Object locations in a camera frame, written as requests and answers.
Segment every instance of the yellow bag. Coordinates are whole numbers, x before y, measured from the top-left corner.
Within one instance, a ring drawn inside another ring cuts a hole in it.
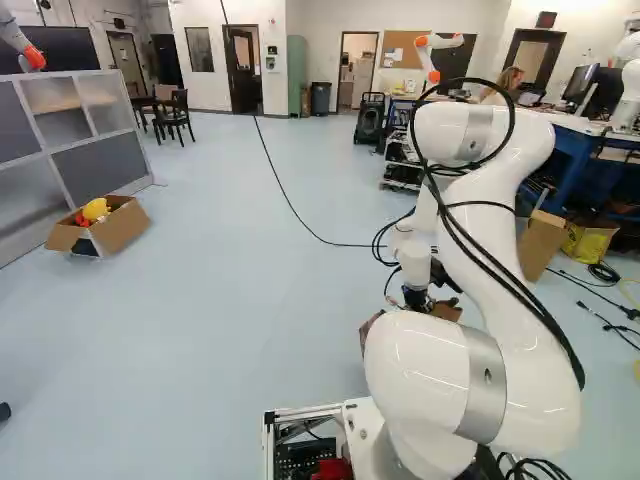
[[[620,230],[617,226],[581,227],[576,223],[569,225],[569,236],[562,245],[562,251],[580,263],[599,263],[607,253],[611,239]]]

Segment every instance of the yellow toy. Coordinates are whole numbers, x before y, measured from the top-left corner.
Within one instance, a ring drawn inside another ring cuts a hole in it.
[[[111,212],[111,208],[107,205],[106,198],[96,198],[87,203],[82,209],[82,216],[95,223],[102,217],[106,217]]]

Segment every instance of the orange robot part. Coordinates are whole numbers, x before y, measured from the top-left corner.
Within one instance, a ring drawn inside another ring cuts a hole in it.
[[[432,70],[429,72],[429,83],[440,83],[440,72],[438,70]]]
[[[416,47],[426,47],[429,45],[429,38],[426,35],[421,35],[416,38],[415,44]]]
[[[29,45],[25,48],[23,53],[24,56],[27,57],[29,65],[31,65],[34,70],[42,70],[47,66],[47,61],[45,60],[44,55],[42,55],[42,52],[33,45]]]

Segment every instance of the doorway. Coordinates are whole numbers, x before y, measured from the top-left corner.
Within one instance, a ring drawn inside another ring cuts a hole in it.
[[[342,32],[337,113],[358,110],[362,94],[371,91],[377,50],[378,32]]]
[[[178,50],[176,49],[176,39],[172,33],[162,33],[151,35],[151,43],[157,59],[158,83],[163,85],[177,85],[184,87],[182,82],[182,71],[178,61]]]
[[[257,25],[223,25],[233,113],[262,115],[262,69]]]
[[[140,57],[133,40],[133,34],[107,30],[107,38],[113,55],[113,62],[122,72],[124,83],[131,96],[146,96],[147,86],[142,75]]]
[[[545,90],[556,65],[566,32],[517,28],[504,62],[524,70],[525,88]]]

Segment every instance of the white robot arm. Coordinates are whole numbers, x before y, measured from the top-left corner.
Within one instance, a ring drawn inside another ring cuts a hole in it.
[[[46,66],[42,52],[22,33],[4,0],[0,0],[0,38],[20,53],[18,61],[24,72],[42,70]]]
[[[640,113],[640,32],[625,37],[616,47],[614,56],[626,63],[622,69],[624,93],[611,117],[615,131],[631,130]]]
[[[442,194],[446,204],[484,201],[513,208],[518,185],[548,158],[555,140],[541,116],[516,110],[516,119],[506,148],[451,183]],[[508,120],[505,107],[433,103],[416,113],[416,142],[425,158],[460,165],[495,150]],[[567,352],[523,303],[471,260],[442,218],[435,221],[433,197],[424,195],[431,193],[421,192],[396,256],[408,278],[419,278],[424,265],[412,261],[414,253],[430,251],[429,232],[420,227],[436,224],[440,260],[478,306],[487,331],[409,311],[376,321],[367,338],[366,377],[395,453],[414,475],[431,480],[464,471],[477,443],[522,455],[566,449],[580,425],[580,388]],[[450,211],[524,283],[508,208],[466,204]],[[504,278],[468,241],[461,243]]]
[[[453,35],[453,38],[442,38],[440,35],[429,32],[421,35],[414,41],[418,56],[422,62],[422,68],[427,72],[427,80],[430,84],[440,83],[440,72],[436,70],[431,61],[431,52],[443,48],[456,48],[464,44],[464,36],[460,33]]]

